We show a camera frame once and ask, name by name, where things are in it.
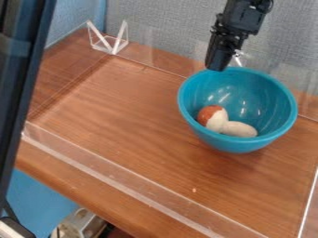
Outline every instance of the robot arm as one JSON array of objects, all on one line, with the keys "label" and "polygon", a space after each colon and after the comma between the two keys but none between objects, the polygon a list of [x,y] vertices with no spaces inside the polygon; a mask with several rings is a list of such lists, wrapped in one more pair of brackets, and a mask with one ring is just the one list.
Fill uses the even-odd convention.
[{"label": "robot arm", "polygon": [[222,71],[242,48],[249,35],[257,35],[274,0],[228,0],[224,13],[217,15],[205,66]]}]

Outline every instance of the black frame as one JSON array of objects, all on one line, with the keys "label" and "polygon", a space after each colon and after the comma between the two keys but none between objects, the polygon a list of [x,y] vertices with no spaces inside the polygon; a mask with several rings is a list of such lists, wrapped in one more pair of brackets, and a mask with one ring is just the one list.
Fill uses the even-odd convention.
[{"label": "black frame", "polygon": [[57,0],[0,0],[0,211]]}]

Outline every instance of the plastic bowl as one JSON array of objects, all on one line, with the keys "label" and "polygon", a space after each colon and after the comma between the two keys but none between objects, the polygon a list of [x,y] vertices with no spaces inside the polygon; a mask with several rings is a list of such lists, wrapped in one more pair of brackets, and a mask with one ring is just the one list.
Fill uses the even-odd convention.
[{"label": "plastic bowl", "polygon": [[[216,149],[234,153],[268,146],[289,131],[298,114],[290,90],[270,75],[248,68],[194,74],[179,89],[178,104],[198,137]],[[226,109],[232,121],[257,129],[256,138],[226,136],[197,122],[199,110],[214,104]]]}]

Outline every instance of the wooden table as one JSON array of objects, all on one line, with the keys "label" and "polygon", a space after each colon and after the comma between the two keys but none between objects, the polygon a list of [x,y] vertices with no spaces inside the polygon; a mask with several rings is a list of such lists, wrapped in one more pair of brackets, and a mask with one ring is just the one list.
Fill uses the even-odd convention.
[{"label": "wooden table", "polygon": [[[139,50],[151,51],[154,65],[177,74],[203,67],[141,45],[122,54],[138,56]],[[178,112],[185,78],[177,74],[95,51],[87,32],[78,31],[46,52],[28,121],[265,236],[297,237],[318,165],[317,123],[300,117],[288,135],[258,152],[218,152]],[[102,160],[81,152],[73,159],[103,173]],[[209,235],[26,142],[16,166],[135,237]],[[317,237],[310,224],[306,235]],[[225,230],[248,237],[233,223]]]}]

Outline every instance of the gray wall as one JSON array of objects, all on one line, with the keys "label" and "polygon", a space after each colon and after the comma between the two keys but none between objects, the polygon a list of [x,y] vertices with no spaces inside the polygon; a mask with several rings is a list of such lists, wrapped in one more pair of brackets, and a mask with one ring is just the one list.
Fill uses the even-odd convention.
[{"label": "gray wall", "polygon": [[58,0],[47,46],[62,40],[87,20],[103,29],[105,11],[106,0]]},{"label": "gray wall", "polygon": [[[210,27],[225,4],[225,0],[109,0],[107,32],[117,34],[127,19],[131,40],[203,60]],[[276,0],[260,35],[244,48],[254,57],[249,67],[278,74],[301,88],[317,82],[317,13],[317,0]]]}]

